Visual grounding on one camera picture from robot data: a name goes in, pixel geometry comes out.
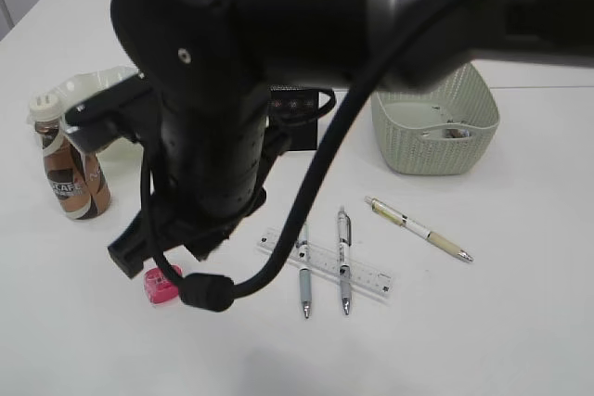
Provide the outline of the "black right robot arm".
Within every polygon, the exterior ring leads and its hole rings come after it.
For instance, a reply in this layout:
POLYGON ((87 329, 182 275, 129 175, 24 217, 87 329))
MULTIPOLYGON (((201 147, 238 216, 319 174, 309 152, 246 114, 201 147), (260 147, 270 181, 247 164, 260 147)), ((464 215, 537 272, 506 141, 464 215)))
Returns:
POLYGON ((209 254, 265 202, 289 141, 265 128, 272 86, 349 87, 280 244, 240 294, 278 274, 375 87, 420 89, 473 56, 593 60, 593 0, 111 0, 110 16, 140 73, 112 89, 106 119, 156 183, 109 248, 128 276, 177 246, 209 254))

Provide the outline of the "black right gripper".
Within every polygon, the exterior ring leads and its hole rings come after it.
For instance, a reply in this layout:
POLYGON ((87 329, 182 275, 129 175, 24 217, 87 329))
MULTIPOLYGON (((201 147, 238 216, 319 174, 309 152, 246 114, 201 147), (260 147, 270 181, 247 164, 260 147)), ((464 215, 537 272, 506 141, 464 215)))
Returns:
POLYGON ((216 111, 153 91, 136 100, 140 110, 125 106, 154 174, 149 204, 155 230, 148 236, 137 215, 109 245, 125 275, 143 270, 149 241, 161 251, 183 246, 206 259, 265 203, 264 181, 289 142, 267 127, 269 102, 270 89, 260 84, 216 111))

